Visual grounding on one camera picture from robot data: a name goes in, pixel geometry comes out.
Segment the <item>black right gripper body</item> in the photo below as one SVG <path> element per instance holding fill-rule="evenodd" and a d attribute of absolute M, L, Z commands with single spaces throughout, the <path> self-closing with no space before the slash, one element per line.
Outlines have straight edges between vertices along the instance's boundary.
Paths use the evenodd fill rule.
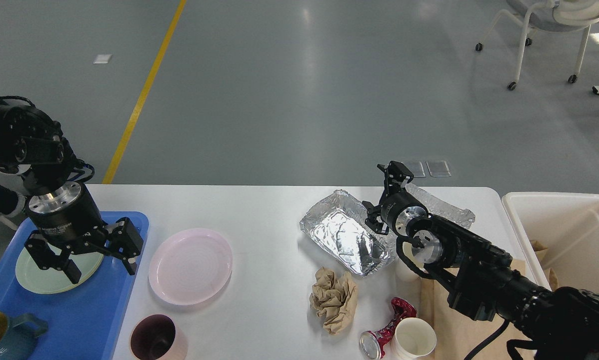
<path fill-rule="evenodd" d="M 398 236 L 413 237 L 430 228 L 430 215 L 425 205 L 407 192 L 382 196 L 379 201 L 381 219 Z"/>

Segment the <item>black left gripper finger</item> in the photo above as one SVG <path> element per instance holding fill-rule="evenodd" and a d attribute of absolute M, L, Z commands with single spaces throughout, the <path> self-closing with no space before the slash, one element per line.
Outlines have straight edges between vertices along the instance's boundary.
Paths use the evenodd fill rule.
<path fill-rule="evenodd" d="M 64 249 L 60 254 L 56 254 L 39 231 L 32 231 L 24 246 L 36 266 L 42 271 L 48 269 L 61 271 L 72 284 L 78 284 L 82 278 L 82 272 L 77 264 L 70 259 L 71 251 Z"/>
<path fill-rule="evenodd" d="M 144 240 L 130 218 L 95 225 L 82 235 L 82 244 L 90 251 L 121 260 L 130 276 L 137 273 L 136 257 L 141 255 Z"/>

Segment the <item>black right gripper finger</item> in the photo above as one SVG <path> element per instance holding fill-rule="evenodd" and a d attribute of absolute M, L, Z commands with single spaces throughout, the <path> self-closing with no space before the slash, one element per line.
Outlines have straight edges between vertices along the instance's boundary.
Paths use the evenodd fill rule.
<path fill-rule="evenodd" d="M 362 201 L 363 207 L 366 209 L 365 224 L 370 230 L 378 235 L 388 235 L 389 228 L 381 218 L 381 206 L 373 205 L 371 202 Z"/>
<path fill-rule="evenodd" d="M 390 161 L 387 165 L 377 164 L 377 168 L 384 173 L 384 191 L 380 199 L 399 193 L 403 183 L 410 183 L 414 179 L 412 171 L 402 162 Z"/>

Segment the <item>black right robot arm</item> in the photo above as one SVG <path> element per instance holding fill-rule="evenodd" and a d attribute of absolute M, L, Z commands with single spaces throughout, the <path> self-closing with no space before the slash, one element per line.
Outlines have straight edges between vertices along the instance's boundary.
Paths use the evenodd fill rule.
<path fill-rule="evenodd" d="M 447 302 L 473 321 L 503 324 L 467 356 L 471 360 L 505 332 L 509 324 L 526 339 L 506 344 L 509 357 L 519 349 L 537 360 L 599 360 L 599 294 L 563 286 L 551 291 L 511 268 L 512 256 L 490 241 L 429 211 L 405 186 L 413 173 L 402 163 L 378 164 L 384 191 L 377 205 L 363 202 L 366 225 L 397 236 L 397 255 L 419 277 L 448 291 Z"/>

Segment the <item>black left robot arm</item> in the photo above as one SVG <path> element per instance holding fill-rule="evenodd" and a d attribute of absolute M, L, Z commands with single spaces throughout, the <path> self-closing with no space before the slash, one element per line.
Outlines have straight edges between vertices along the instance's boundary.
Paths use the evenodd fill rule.
<path fill-rule="evenodd" d="M 0 96 L 0 172 L 20 174 L 28 192 L 0 186 L 0 214 L 24 211 L 36 226 L 24 246 L 36 266 L 61 271 L 76 284 L 82 272 L 72 255 L 100 253 L 137 273 L 144 240 L 132 220 L 106 223 L 87 185 L 92 166 L 77 158 L 61 124 L 23 96 Z"/>

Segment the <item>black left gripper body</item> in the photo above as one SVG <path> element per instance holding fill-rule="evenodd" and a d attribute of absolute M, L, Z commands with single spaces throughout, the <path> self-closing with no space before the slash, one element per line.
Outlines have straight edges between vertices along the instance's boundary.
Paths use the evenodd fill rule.
<path fill-rule="evenodd" d="M 102 237 L 105 221 L 85 183 L 68 181 L 54 192 L 32 196 L 25 212 L 37 230 L 57 248 L 84 248 Z"/>

